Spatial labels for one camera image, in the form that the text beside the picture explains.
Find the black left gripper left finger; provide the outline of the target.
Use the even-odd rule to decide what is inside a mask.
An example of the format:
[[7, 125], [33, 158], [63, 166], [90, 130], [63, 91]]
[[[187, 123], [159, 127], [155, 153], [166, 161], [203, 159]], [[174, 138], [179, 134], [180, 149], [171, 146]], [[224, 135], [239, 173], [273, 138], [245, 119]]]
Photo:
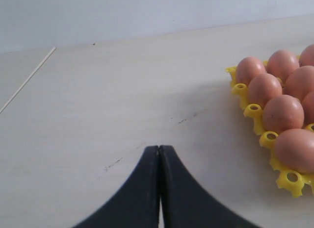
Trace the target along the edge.
[[149, 146], [120, 189], [77, 228], [157, 228], [158, 146]]

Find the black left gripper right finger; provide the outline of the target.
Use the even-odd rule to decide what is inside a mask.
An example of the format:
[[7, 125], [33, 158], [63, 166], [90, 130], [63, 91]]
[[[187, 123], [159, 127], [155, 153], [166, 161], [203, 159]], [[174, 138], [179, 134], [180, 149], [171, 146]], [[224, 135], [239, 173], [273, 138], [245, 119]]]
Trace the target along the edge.
[[161, 203], [165, 228], [256, 228], [211, 196], [172, 146], [160, 146]]

